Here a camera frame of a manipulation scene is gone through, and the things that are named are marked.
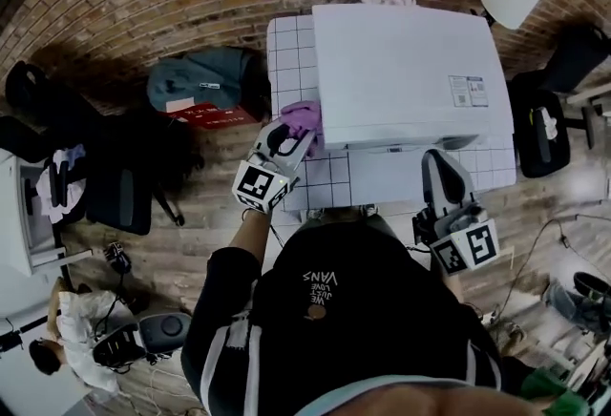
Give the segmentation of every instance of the printer label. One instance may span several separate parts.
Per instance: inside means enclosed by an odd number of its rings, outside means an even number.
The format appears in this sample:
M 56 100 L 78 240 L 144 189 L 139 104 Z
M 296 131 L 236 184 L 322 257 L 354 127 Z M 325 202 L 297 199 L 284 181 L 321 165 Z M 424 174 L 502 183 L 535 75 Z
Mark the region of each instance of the printer label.
M 480 76 L 450 75 L 455 107 L 488 107 L 488 94 Z

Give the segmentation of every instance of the purple glove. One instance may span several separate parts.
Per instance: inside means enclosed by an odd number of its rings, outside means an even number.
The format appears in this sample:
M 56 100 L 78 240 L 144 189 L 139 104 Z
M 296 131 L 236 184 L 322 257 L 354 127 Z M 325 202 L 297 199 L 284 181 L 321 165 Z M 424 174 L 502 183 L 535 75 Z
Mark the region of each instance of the purple glove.
M 280 110 L 280 122 L 286 124 L 290 129 L 288 137 L 299 139 L 308 131 L 316 130 L 321 121 L 321 103 L 314 100 L 295 102 Z M 315 150 L 316 138 L 307 150 L 307 155 L 313 156 Z

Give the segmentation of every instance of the white desk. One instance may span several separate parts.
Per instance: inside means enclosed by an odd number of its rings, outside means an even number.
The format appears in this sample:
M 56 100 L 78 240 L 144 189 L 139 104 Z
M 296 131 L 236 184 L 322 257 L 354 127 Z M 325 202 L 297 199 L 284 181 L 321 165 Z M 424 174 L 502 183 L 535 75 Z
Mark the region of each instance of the white desk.
M 301 100 L 319 100 L 318 70 L 311 15 L 273 19 L 267 28 L 267 64 L 272 113 Z M 381 152 L 319 151 L 300 165 L 300 182 L 284 199 L 285 211 L 343 207 L 398 200 L 423 201 L 422 155 L 430 147 Z M 459 152 L 450 152 L 471 173 L 474 187 L 486 191 L 516 183 L 512 133 L 483 136 Z
M 57 258 L 59 254 L 65 254 L 66 249 L 54 247 L 51 222 L 39 214 L 37 202 L 33 204 L 31 216 L 26 210 L 23 182 L 26 177 L 36 178 L 42 172 L 42 165 L 31 164 L 4 150 L 0 151 L 0 263 L 10 265 L 29 277 L 90 257 L 92 250 Z

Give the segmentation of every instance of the dark hair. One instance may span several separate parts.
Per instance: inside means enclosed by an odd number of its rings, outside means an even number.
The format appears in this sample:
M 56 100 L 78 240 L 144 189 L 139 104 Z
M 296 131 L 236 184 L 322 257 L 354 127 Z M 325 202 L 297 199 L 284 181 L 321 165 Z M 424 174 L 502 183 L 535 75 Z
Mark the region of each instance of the dark hair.
M 38 340 L 30 343 L 30 356 L 36 368 L 45 375 L 52 375 L 61 367 L 61 362 L 53 350 Z

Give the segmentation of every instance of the wooden floor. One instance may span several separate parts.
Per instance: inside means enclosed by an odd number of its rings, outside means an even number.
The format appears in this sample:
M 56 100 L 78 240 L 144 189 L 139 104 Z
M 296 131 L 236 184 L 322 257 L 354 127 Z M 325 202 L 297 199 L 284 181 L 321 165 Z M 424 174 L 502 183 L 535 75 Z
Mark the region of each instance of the wooden floor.
M 134 275 L 129 280 L 131 285 L 139 284 L 176 304 L 193 308 L 203 285 L 207 259 L 231 240 L 241 223 L 242 207 L 231 197 L 230 187 L 238 163 L 257 132 L 258 126 L 244 126 L 200 134 L 206 167 L 192 176 L 188 189 L 179 199 L 179 207 L 186 218 L 183 228 L 172 225 L 158 207 L 154 208 L 153 228 L 146 237 L 86 222 L 69 228 L 63 235 L 69 251 L 76 252 L 86 247 L 95 251 L 92 259 L 71 266 L 74 278 L 100 287 L 112 287 L 117 277 L 105 264 L 101 252 L 109 242 L 119 240 L 134 265 Z M 605 130 L 600 129 L 597 138 L 596 149 L 588 151 L 584 132 L 572 131 L 572 160 L 568 167 L 542 179 L 520 177 L 515 186 L 483 195 L 485 207 L 496 220 L 501 247 L 508 254 L 492 265 L 464 276 L 468 302 L 482 311 L 503 303 L 509 284 L 525 262 L 541 225 L 554 217 L 565 218 L 562 224 L 564 234 L 575 251 L 562 246 L 558 241 L 558 226 L 551 224 L 541 235 L 522 276 L 549 272 L 554 277 L 570 281 L 578 270 L 611 276 L 611 256 L 608 255 L 611 224 L 589 218 L 574 220 L 577 212 L 611 218 L 611 203 L 606 201 L 607 163 L 604 157 L 608 150 Z M 411 217 L 419 205 L 390 203 L 381 204 L 380 209 L 400 239 L 413 244 Z M 291 215 L 277 213 L 274 224 L 280 236 L 287 239 L 299 221 Z M 270 236 L 266 266 L 273 263 L 279 251 L 276 239 Z M 512 295 L 506 314 L 523 310 L 522 301 L 520 293 Z M 537 309 L 536 317 L 542 319 L 540 307 Z M 187 409 L 199 406 L 180 376 L 179 357 L 176 355 L 155 367 L 134 365 L 130 373 L 120 377 L 120 384 L 122 391 L 130 394 L 131 398 L 121 395 L 104 403 L 91 401 L 95 414 L 155 416 L 158 414 L 155 405 L 162 409 L 163 414 L 184 414 Z

